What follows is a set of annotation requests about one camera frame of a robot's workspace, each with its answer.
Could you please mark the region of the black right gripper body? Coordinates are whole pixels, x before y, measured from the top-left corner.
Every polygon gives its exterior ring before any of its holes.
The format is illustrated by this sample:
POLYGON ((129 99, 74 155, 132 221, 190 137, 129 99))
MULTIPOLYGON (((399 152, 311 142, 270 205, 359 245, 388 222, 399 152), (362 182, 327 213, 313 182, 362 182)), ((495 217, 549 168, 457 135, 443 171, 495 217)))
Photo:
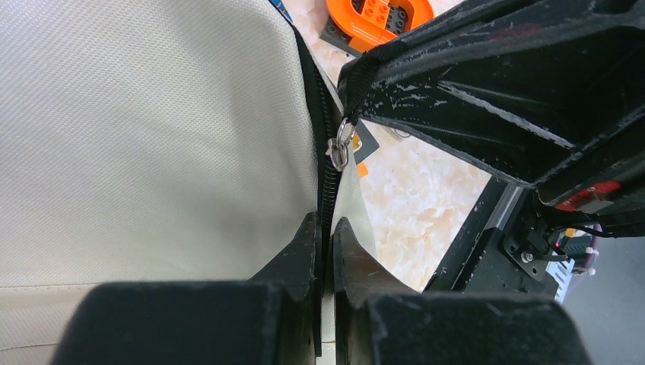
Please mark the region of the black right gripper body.
POLYGON ((644 152, 596 152, 537 188, 552 228, 599 224, 613 237, 644 235, 644 152))

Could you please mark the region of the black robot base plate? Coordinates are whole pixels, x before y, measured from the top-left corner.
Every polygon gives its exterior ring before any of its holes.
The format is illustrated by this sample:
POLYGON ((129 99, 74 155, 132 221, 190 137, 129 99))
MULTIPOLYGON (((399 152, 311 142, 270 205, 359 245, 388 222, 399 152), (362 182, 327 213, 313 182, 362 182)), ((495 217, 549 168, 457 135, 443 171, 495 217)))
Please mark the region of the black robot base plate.
POLYGON ((595 236, 553 234, 536 214, 536 194, 491 179, 441 259, 425 291, 515 293, 561 303, 576 276, 593 276, 595 236))

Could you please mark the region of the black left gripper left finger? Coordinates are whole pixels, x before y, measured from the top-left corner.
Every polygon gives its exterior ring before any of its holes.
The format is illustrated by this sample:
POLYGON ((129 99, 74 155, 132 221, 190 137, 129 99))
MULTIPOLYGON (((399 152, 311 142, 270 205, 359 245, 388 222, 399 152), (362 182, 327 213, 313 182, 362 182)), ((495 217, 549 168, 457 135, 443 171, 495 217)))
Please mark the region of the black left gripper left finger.
POLYGON ((245 281, 101 284, 81 301, 54 364, 314 364, 322 353, 321 227, 245 281))

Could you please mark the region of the cream canvas backpack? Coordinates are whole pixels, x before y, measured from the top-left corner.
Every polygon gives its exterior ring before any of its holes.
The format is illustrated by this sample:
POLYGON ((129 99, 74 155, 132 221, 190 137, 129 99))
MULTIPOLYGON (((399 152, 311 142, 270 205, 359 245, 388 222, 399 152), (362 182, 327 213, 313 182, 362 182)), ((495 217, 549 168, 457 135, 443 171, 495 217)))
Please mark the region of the cream canvas backpack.
POLYGON ((313 213, 374 256, 351 131, 269 1, 1 3, 1 362, 51 364, 101 284, 245 281, 313 213))

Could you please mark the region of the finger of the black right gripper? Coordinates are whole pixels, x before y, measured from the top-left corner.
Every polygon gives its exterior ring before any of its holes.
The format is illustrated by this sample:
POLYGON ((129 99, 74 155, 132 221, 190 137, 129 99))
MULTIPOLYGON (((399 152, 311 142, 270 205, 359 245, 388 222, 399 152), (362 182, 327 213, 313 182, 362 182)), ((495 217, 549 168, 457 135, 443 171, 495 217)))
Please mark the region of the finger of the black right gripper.
POLYGON ((413 67, 429 71, 619 27, 644 29, 642 1, 464 1, 345 65, 342 93, 402 80, 413 67))
POLYGON ((389 68, 364 118, 534 187, 644 124, 644 32, 604 30, 476 59, 389 68))

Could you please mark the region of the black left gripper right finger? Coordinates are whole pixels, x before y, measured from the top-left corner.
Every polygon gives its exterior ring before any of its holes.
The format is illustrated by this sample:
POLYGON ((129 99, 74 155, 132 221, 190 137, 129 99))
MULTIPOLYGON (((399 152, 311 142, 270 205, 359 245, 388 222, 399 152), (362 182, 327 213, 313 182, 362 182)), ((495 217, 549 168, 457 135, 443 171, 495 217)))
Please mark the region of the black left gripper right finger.
POLYGON ((338 364, 589 364, 572 319, 525 294, 418 293, 359 242, 332 238, 338 364))

